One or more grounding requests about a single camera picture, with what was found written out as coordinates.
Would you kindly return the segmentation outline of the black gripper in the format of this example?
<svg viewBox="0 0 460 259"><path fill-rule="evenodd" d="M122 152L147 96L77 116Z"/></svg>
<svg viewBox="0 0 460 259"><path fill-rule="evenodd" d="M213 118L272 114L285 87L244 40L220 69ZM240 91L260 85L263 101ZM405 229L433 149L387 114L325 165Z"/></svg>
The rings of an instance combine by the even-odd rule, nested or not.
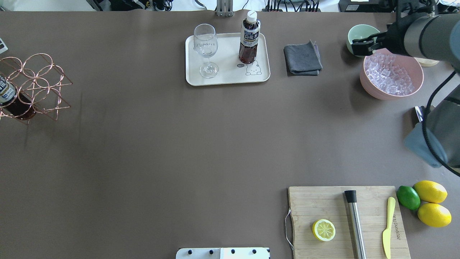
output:
<svg viewBox="0 0 460 259"><path fill-rule="evenodd" d="M387 25L386 32L372 34L364 39L353 39L351 44L352 54L356 56L370 56L373 51L387 49L393 54L407 55L404 46L404 37L407 25L394 22Z"/></svg>

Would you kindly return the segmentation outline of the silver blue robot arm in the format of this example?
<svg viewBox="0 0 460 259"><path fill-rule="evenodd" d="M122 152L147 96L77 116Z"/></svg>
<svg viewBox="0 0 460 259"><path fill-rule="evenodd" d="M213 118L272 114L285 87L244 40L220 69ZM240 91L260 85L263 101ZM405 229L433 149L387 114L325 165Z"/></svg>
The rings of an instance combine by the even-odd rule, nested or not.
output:
<svg viewBox="0 0 460 259"><path fill-rule="evenodd" d="M353 57L345 46L346 32L353 22L377 20L378 25L389 20L389 14L355 14L347 16L336 29L329 44L325 70L329 90L323 101L323 118L301 115L301 96L284 94L270 108L258 110L255 124L265 132L257 137L257 150L262 151L262 139L274 137L268 146L279 143L280 151L269 151L263 167L278 169L296 184L325 184L329 178L335 185L398 185L411 180L432 179L458 186L459 178L446 169L434 169L404 147L403 139L412 129L411 108L424 105L435 87L452 68L441 62L424 69L424 84L418 93L399 100L378 100L367 94L359 80L360 58Z"/></svg>

